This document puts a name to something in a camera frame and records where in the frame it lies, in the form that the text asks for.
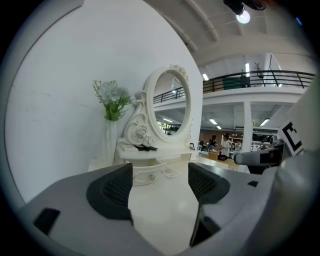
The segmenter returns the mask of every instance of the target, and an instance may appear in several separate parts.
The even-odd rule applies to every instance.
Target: brown box
[[[213,151],[209,151],[209,159],[211,160],[218,160],[218,153],[217,152],[213,152]]]

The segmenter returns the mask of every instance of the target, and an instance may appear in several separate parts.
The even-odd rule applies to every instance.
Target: mirror frame
[[[163,73],[170,73],[174,75],[176,78],[179,79],[181,82],[181,85],[184,90],[185,94],[185,115],[183,118],[183,122],[181,124],[181,127],[174,135],[166,135],[162,132],[162,130],[159,128],[156,114],[155,114],[155,108],[154,108],[154,94],[155,94],[155,88],[157,81],[159,80],[159,77]],[[151,73],[151,75],[148,77],[147,81],[145,82],[144,90],[146,91],[146,114],[149,117],[149,126],[151,127],[151,130],[153,133],[163,142],[166,143],[175,143],[180,140],[183,140],[187,135],[190,134],[190,126],[192,124],[192,118],[191,118],[191,94],[190,94],[190,85],[189,85],[189,79],[186,73],[186,70],[178,65],[169,65],[169,66],[162,66],[160,68],[157,68],[154,72]],[[174,99],[174,102],[170,102],[169,104],[178,103],[178,99]]]

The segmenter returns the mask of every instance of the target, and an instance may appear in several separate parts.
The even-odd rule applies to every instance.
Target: ornate white mirror frame
[[[154,92],[157,81],[163,73],[175,75],[184,90],[186,108],[181,127],[174,135],[166,135],[159,128],[154,111]],[[144,90],[135,94],[136,109],[128,121],[123,143],[131,145],[151,145],[157,148],[184,148],[189,146],[191,134],[191,95],[186,70],[178,65],[163,66],[156,69],[147,79]]]

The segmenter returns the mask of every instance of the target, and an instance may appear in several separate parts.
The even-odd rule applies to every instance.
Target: open drawer
[[[133,186],[147,185],[164,176],[166,163],[155,158],[152,159],[126,159],[125,163],[132,163],[133,166]]]

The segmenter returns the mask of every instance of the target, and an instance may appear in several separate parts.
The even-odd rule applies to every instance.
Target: white column
[[[252,124],[250,101],[243,102],[243,106],[244,106],[244,130],[243,130],[243,141],[242,141],[241,151],[251,152],[253,124]],[[247,168],[245,165],[240,165],[238,167],[238,172],[244,172],[246,169]]]

